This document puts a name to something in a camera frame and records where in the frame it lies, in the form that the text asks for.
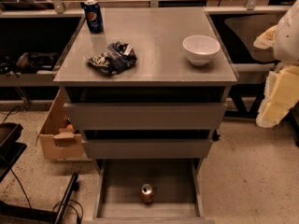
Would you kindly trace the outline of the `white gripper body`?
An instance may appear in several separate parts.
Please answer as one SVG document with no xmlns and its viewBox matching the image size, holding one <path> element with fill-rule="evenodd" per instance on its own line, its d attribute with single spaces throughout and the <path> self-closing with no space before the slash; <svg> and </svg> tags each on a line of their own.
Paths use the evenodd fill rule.
<svg viewBox="0 0 299 224">
<path fill-rule="evenodd" d="M 299 66 L 279 63 L 270 71 L 256 123 L 263 128 L 278 125 L 299 102 Z"/>
</svg>

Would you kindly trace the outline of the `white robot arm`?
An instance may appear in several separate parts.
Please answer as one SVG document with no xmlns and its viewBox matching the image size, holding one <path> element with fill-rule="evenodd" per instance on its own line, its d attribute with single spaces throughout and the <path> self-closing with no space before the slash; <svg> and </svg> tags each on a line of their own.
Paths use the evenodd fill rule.
<svg viewBox="0 0 299 224">
<path fill-rule="evenodd" d="M 253 42 L 259 49 L 272 48 L 278 65 L 270 71 L 264 87 L 264 98 L 256 123 L 263 128 L 279 124 L 299 102 L 299 0 L 277 25 Z"/>
</svg>

